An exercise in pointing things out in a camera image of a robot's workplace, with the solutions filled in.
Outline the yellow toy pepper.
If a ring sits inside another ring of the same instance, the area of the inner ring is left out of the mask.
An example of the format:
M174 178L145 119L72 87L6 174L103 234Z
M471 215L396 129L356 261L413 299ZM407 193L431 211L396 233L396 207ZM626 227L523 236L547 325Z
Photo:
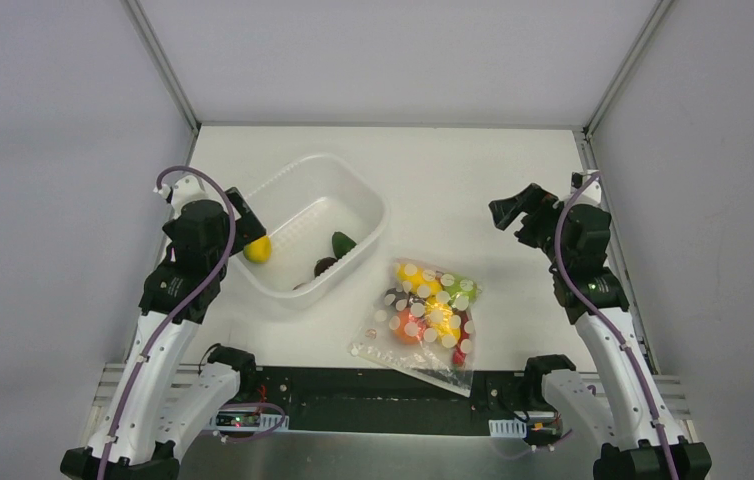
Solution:
M395 268L398 284L404 292L427 298L443 290L437 272L414 263L401 263Z

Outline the long yellow toy squash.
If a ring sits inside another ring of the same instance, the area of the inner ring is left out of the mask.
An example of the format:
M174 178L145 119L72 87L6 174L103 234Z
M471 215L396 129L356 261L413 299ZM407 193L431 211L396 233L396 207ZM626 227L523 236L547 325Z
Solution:
M443 346L456 345L461 336L461 319L446 303L431 297L425 301L426 328L423 338L427 342L438 340Z

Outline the clear polka dot zip bag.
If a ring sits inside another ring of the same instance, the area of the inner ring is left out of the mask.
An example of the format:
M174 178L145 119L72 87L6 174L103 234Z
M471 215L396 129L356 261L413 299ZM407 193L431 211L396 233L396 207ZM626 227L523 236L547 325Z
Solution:
M472 308L481 293L476 279L456 270L395 258L348 352L468 398L476 350Z

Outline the toy peach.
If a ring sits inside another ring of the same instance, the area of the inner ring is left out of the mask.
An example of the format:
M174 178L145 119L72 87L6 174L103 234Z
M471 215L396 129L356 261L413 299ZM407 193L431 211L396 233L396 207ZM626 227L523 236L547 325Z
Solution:
M389 321L389 328L395 339L402 344L414 345L423 341L425 325L410 312L409 308L393 316Z

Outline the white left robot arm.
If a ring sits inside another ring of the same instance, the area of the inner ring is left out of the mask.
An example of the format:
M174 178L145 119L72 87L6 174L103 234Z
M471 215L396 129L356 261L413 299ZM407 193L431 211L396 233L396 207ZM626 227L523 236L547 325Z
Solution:
M215 345L176 406L166 395L191 340L221 292L230 257L266 229L241 192L220 200L201 187L164 191L174 216L163 226L165 254L144 282L133 345L100 426L60 463L70 479L175 479L187 447L228 400L258 390L253 354Z

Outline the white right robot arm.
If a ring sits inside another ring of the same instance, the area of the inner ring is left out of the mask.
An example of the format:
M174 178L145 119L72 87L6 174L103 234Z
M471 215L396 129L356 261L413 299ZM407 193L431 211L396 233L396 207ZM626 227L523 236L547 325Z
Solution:
M517 241L550 261L557 302L587 347L605 397L599 399L563 356L528 360L520 386L529 407L549 406L597 453L595 479L704 479L712 458L689 440L662 399L638 346L630 305L607 265L611 215L585 195L561 200L532 183L488 204L494 226L521 226Z

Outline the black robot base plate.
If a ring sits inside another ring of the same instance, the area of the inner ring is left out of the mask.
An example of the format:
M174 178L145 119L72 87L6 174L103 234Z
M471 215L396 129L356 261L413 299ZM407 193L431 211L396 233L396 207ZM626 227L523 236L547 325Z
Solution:
M233 400L281 407L293 431L488 436L505 422L544 442L566 431L540 376L520 371L477 371L463 396L394 370L260 367Z

